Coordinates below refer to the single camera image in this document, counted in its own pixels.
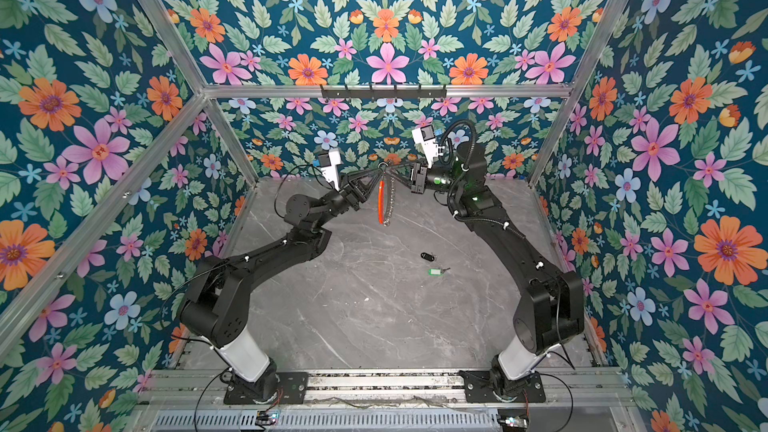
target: cable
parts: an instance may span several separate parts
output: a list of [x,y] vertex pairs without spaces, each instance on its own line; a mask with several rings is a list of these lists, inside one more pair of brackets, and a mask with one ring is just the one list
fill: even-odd
[[553,432],[560,432],[562,429],[564,429],[565,427],[567,427],[567,426],[568,426],[568,424],[571,422],[571,417],[572,417],[572,416],[573,416],[573,414],[574,414],[574,395],[573,395],[573,393],[571,392],[571,388],[568,386],[568,384],[566,384],[566,383],[563,381],[563,379],[561,379],[560,377],[558,377],[558,376],[556,376],[556,375],[552,375],[552,374],[544,374],[543,372],[539,372],[539,375],[546,375],[547,377],[552,377],[552,378],[556,378],[556,379],[560,380],[560,381],[562,382],[562,385],[564,385],[564,386],[565,386],[565,388],[566,388],[566,389],[568,389],[568,395],[570,395],[570,396],[571,396],[571,411],[570,411],[570,412],[568,412],[568,418],[566,419],[566,421],[565,421],[565,424],[563,424],[563,425],[562,425],[562,427],[560,427],[559,429],[557,429],[557,430],[553,430]]
[[226,369],[219,372],[217,376],[215,376],[210,380],[210,382],[208,382],[208,385],[206,385],[203,388],[203,391],[200,392],[200,396],[197,398],[197,404],[194,406],[194,415],[192,416],[192,423],[194,424],[195,432],[199,432],[197,430],[197,409],[200,407],[200,401],[203,399],[203,396],[205,395],[205,391],[208,390],[208,387],[210,387],[210,385],[214,382],[214,380],[221,379],[221,376],[224,375],[224,372],[228,371],[229,369],[230,368],[227,367]]

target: flower center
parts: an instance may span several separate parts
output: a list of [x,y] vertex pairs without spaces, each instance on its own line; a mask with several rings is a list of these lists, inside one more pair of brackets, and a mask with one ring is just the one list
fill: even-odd
[[26,249],[21,245],[9,245],[0,250],[0,263],[5,265],[16,265],[27,256]]
[[736,244],[730,240],[724,240],[720,242],[717,244],[715,249],[717,250],[717,253],[722,257],[722,259],[728,262],[735,261],[739,255],[739,249],[736,247]]
[[99,144],[95,149],[93,149],[91,155],[96,160],[104,160],[109,155],[109,149],[107,148],[106,144]]
[[40,101],[40,108],[49,114],[53,114],[62,109],[62,99],[57,96],[48,96]]

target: small blue flower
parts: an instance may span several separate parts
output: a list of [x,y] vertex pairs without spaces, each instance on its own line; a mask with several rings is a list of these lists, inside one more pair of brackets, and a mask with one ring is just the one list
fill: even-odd
[[467,0],[467,4],[467,8],[472,10],[472,12],[475,12],[480,6],[480,0]]
[[22,5],[22,10],[24,12],[31,12],[35,15],[39,14],[39,8],[40,6],[37,5],[33,0],[16,0]]
[[64,416],[64,420],[69,420],[70,422],[72,422],[72,424],[74,424],[74,421],[78,418],[78,416],[83,413],[83,411],[80,410],[82,406],[83,406],[82,402],[77,405],[71,404],[69,406],[69,414]]
[[62,330],[60,328],[51,328],[51,331],[48,332],[48,335],[43,337],[43,340],[48,342],[49,345],[53,345],[56,343],[56,341],[59,341],[62,339]]
[[114,335],[118,331],[114,328],[114,325],[110,325],[109,327],[105,327],[104,330],[102,330],[102,332],[104,332],[104,338],[101,339],[101,340],[102,341],[111,341],[112,337],[114,337]]
[[718,207],[717,199],[712,201],[712,205],[706,204],[704,208],[709,211],[706,213],[707,217],[715,216],[715,218],[720,218],[720,214],[725,212],[725,207]]
[[680,374],[683,379],[686,379],[694,374],[688,369],[688,363],[686,361],[680,362],[680,367],[677,369],[677,373]]
[[32,210],[34,202],[30,202],[26,206],[21,202],[14,202],[13,206],[16,207],[17,211],[11,214],[11,218],[21,217],[22,222],[26,222],[30,216],[36,216],[38,214],[36,211]]
[[130,326],[128,327],[128,330],[131,332],[138,332],[140,327],[141,327],[141,318],[132,318],[130,320]]
[[715,50],[712,51],[715,55],[715,59],[719,59],[721,55],[728,53],[726,45],[728,45],[728,39],[725,39],[723,42],[715,42]]
[[27,55],[27,51],[22,50],[21,48],[22,47],[21,42],[17,41],[14,43],[10,43],[8,39],[3,39],[2,42],[5,43],[5,46],[7,47],[7,49],[5,49],[5,55],[7,56],[13,55],[16,58],[16,60],[20,60],[22,56]]
[[634,20],[634,24],[632,24],[632,28],[635,32],[639,32],[643,29],[643,19],[645,19],[645,15],[639,16],[637,19]]
[[750,81],[754,80],[755,79],[754,72],[757,72],[762,68],[763,66],[752,67],[752,59],[748,60],[746,64],[744,64],[744,70],[736,71],[736,75],[740,76],[739,83],[742,83],[746,79],[749,79]]
[[696,430],[696,432],[699,432],[699,424],[701,424],[701,422],[699,422],[699,419],[694,417],[694,413],[688,410],[685,418],[688,419],[688,427],[691,427]]
[[34,168],[32,164],[27,164],[27,169],[20,171],[18,174],[20,177],[27,178],[27,184],[31,184],[33,180],[40,180],[40,172],[42,168]]
[[144,107],[149,103],[149,99],[147,98],[146,92],[137,93],[136,97],[138,98],[139,105]]
[[757,363],[757,359],[754,359],[751,362],[749,360],[745,360],[745,363],[749,365],[749,368],[746,370],[746,372],[748,374],[754,375],[756,380],[760,381],[763,379],[762,376],[768,375],[768,372],[766,372],[765,369],[760,368],[760,365]]
[[122,97],[120,92],[115,91],[114,95],[110,96],[109,98],[112,99],[112,102],[115,104],[115,106],[122,107],[125,104],[125,97]]
[[112,17],[114,18],[114,26],[125,32],[125,27],[128,26],[128,24],[125,22],[125,17],[123,17],[122,14],[112,14]]
[[88,315],[88,312],[83,312],[83,308],[80,307],[77,312],[72,312],[69,315],[69,318],[72,320],[70,325],[75,326],[82,324],[86,315]]
[[290,0],[290,4],[288,4],[288,7],[292,8],[294,12],[298,12],[299,10],[304,10],[304,0]]

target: wall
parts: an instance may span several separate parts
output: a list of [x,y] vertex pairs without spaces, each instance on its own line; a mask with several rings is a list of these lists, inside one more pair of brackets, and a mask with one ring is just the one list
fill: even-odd
[[[88,0],[0,0],[2,306],[172,120],[176,110],[164,116],[152,89],[178,96],[174,107],[188,96],[135,0],[102,1],[106,9]],[[61,124],[31,115],[61,103]],[[121,128],[115,116],[130,122]],[[114,163],[77,149],[92,142],[107,144]],[[59,160],[74,174],[68,182],[49,178]],[[173,290],[200,257],[220,253],[244,193],[234,162],[198,116],[3,361],[0,430],[122,430],[151,371],[171,365],[178,346],[170,312],[181,294]],[[18,244],[26,272],[12,263]]]
[[[211,83],[359,85],[389,82],[371,65],[380,61],[386,47],[400,57],[398,73],[390,77],[393,83],[570,81],[605,0],[164,1]],[[568,12],[573,7],[572,27],[552,34],[565,7]],[[387,36],[384,26],[389,27]],[[430,40],[438,46],[435,53],[426,50]],[[556,46],[562,49],[562,74],[532,74],[535,53],[548,59]],[[217,70],[220,62],[214,56],[224,54],[236,66],[236,76]],[[470,54],[478,57],[475,72],[482,79],[476,82],[456,75]],[[314,61],[316,77],[310,81],[299,78],[302,57]],[[432,108],[429,100],[389,107],[360,100],[338,106],[313,100],[308,101],[311,108],[296,108],[291,101],[274,98],[236,106],[239,112],[233,120],[261,175],[286,173],[302,163],[307,149],[321,150],[318,143],[327,137],[342,144],[349,169],[367,167],[390,154],[407,159],[415,153],[409,130],[416,124],[432,121],[445,129],[457,118],[478,124],[491,173],[527,175],[559,101],[540,109],[533,100],[479,99],[456,100],[441,109],[438,104]]]
[[631,0],[538,184],[662,430],[768,427],[768,0]]

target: marble floor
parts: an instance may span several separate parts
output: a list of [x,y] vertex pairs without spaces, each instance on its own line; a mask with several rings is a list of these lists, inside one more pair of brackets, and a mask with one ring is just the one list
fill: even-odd
[[[275,215],[278,182],[259,184],[237,239],[241,254],[290,226]],[[521,180],[490,181],[514,224],[548,257],[555,249]],[[287,181],[278,208],[294,193],[321,196],[313,180]],[[489,246],[456,222],[431,193],[398,185],[391,225],[379,225],[375,201],[333,219],[326,251],[262,284],[251,295],[248,328],[278,368],[486,368],[512,339],[520,298]],[[435,262],[420,258],[422,252]],[[428,269],[450,268],[442,276]],[[576,365],[590,365],[583,336],[567,344]],[[562,366],[557,357],[543,365]],[[220,359],[192,343],[182,368],[216,369]]]

